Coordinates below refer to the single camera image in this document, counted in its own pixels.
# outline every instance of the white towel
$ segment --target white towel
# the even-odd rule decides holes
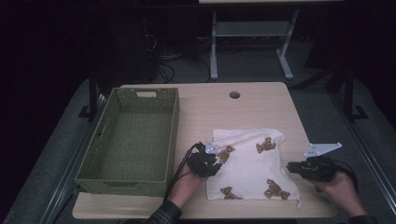
[[[285,136],[276,129],[214,130],[213,145],[222,150],[227,146],[235,148],[229,159],[215,176],[206,181],[208,200],[225,200],[220,189],[232,187],[232,194],[243,200],[282,200],[272,196],[268,199],[264,192],[269,189],[268,179],[274,180],[290,196],[287,200],[297,200],[302,206],[297,186],[287,176],[280,161],[280,145]],[[265,137],[271,137],[276,147],[259,153],[256,144],[262,144]]]

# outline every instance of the basket handle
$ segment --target basket handle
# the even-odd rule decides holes
[[[138,184],[139,183],[131,182],[131,183],[127,183],[125,186],[120,186],[120,183],[111,183],[111,182],[106,183],[106,185],[112,189],[141,190],[141,188],[137,186]]]
[[[136,97],[139,98],[157,98],[158,92],[154,90],[135,90]]]

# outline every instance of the human hand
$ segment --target human hand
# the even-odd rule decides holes
[[[191,172],[188,164],[180,172],[182,176],[172,187],[169,201],[181,208],[194,195],[195,191],[205,183],[208,177],[200,177]]]
[[[349,176],[337,171],[331,182],[311,181],[312,184],[323,190],[329,199],[340,207],[349,217],[366,216],[367,211],[355,190]]]

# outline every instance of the human arm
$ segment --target human arm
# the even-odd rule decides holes
[[[353,181],[344,173],[337,171],[331,182],[310,181],[327,194],[329,199],[349,218],[349,223],[377,223],[374,217],[369,216],[364,208]],[[370,219],[369,222],[361,222],[361,219]]]
[[[179,180],[172,187],[167,199],[147,220],[146,224],[176,223],[181,216],[181,208],[194,195],[195,191],[205,183],[207,177],[194,175],[188,164],[180,172]]]

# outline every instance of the sleeve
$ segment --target sleeve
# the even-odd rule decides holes
[[[181,210],[171,201],[164,202],[144,223],[145,224],[176,224],[181,217]]]
[[[378,221],[373,216],[358,216],[352,217],[348,220],[349,224],[378,224]]]

